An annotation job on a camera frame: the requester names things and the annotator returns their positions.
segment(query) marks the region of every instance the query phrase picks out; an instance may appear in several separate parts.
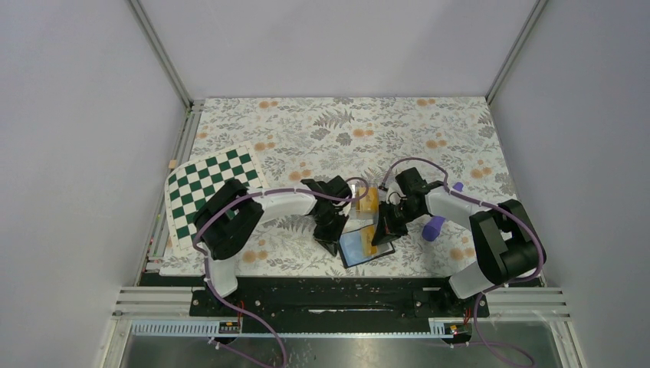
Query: purple object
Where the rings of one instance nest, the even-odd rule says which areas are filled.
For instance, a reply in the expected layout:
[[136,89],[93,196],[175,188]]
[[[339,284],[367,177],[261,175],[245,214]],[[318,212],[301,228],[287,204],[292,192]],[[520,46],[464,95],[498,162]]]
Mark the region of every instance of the purple object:
[[[455,183],[452,188],[458,192],[463,191],[463,183],[462,182],[457,182]],[[427,222],[427,225],[422,229],[422,237],[427,241],[427,242],[433,242],[438,235],[440,235],[440,231],[442,230],[442,224],[445,223],[445,218],[441,216],[433,216],[431,217],[431,220]]]

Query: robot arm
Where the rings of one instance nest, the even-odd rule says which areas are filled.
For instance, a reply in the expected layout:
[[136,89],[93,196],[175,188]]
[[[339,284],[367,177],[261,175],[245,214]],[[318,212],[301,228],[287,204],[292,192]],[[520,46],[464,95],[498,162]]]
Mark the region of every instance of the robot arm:
[[[373,245],[406,235],[406,224],[422,215],[439,215],[471,230],[477,261],[448,279],[453,297],[466,299],[493,285],[534,271],[539,255],[532,239],[501,213],[450,195],[442,182],[427,183],[415,168],[398,174],[396,182],[403,196],[399,203],[379,204],[379,221]],[[533,229],[524,207],[518,201],[510,199],[500,203],[499,207]],[[506,240],[507,233],[510,233],[510,237]]]
[[205,243],[210,262],[209,277],[223,297],[237,289],[235,255],[243,249],[258,223],[286,215],[311,215],[316,221],[314,238],[336,256],[338,241],[348,219],[344,212],[345,203],[332,202],[304,191],[348,198],[352,192],[340,176],[329,182],[305,179],[293,188],[272,195],[264,195],[267,190],[249,189],[238,180],[229,180],[194,215],[194,224],[199,229],[237,198],[262,193],[239,202],[203,233],[201,240]]
[[[399,203],[379,204],[373,245],[407,235],[406,224],[422,215],[440,215],[472,231],[477,261],[448,279],[445,289],[452,303],[494,284],[503,284],[537,266],[537,250],[530,237],[502,214],[450,195],[441,182],[427,183],[415,168],[398,174],[396,182],[403,197]],[[337,198],[352,195],[347,183],[339,176],[329,182],[305,179],[296,188],[286,189],[286,192],[243,200],[218,218],[203,234],[202,240],[208,249],[208,262],[211,262],[209,277],[221,296],[227,296],[237,289],[235,255],[260,222],[286,215],[311,215],[317,224],[314,238],[336,256],[338,241],[348,219],[343,211],[344,205],[297,192],[297,188]],[[248,189],[237,180],[226,182],[195,214],[196,228],[201,228],[215,213],[237,198],[263,190],[268,189]],[[532,228],[518,201],[509,200],[499,206]],[[511,238],[504,240],[502,232],[511,233]]]

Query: checkerboard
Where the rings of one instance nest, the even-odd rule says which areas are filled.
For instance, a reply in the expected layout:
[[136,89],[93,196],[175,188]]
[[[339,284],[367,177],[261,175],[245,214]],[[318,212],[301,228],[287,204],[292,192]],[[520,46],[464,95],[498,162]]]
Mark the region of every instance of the checkerboard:
[[184,163],[167,177],[165,205],[172,247],[192,247],[197,232],[194,214],[233,178],[251,188],[268,186],[250,142]]

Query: gray leaf pattern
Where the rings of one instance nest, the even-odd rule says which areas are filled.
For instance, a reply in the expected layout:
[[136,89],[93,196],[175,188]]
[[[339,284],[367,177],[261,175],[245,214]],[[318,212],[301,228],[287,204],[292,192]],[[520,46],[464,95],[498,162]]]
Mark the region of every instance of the gray leaf pattern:
[[354,117],[351,113],[348,113],[347,110],[343,112],[339,110],[335,111],[326,111],[318,117],[318,120],[314,122],[314,125],[317,127],[326,127],[336,129],[342,127],[345,123],[350,123],[354,120]]
[[320,128],[316,129],[315,131],[311,132],[309,135],[310,137],[314,138],[315,140],[323,140],[327,134],[330,134],[330,131],[325,129],[325,128]]
[[341,146],[349,146],[350,143],[352,143],[352,138],[350,138],[348,133],[339,133],[339,135],[336,136],[336,141],[340,143]]
[[[250,140],[270,187],[305,178],[362,176],[378,184],[389,165],[416,156],[440,163],[450,182],[492,202],[515,195],[492,116],[483,97],[443,98],[212,98],[205,101],[192,158]],[[400,163],[390,173],[417,167],[428,181],[442,174],[421,163]],[[447,222],[434,242],[421,236],[425,216],[395,241],[396,253],[344,269],[313,237],[313,219],[277,218],[260,224],[237,255],[248,276],[441,277],[475,260],[471,233]],[[350,220],[349,230],[361,227]],[[201,257],[165,260],[174,265]],[[184,267],[173,268],[178,274]]]

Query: white wall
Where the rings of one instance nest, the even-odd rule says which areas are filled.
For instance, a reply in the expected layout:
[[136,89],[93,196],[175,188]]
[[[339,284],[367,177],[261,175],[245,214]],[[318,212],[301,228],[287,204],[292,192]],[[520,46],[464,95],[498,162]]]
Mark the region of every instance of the white wall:
[[0,3],[0,366],[89,367],[183,108],[124,1]]
[[485,95],[534,0],[142,0],[194,98]]
[[549,2],[493,113],[590,367],[648,366],[650,2]]

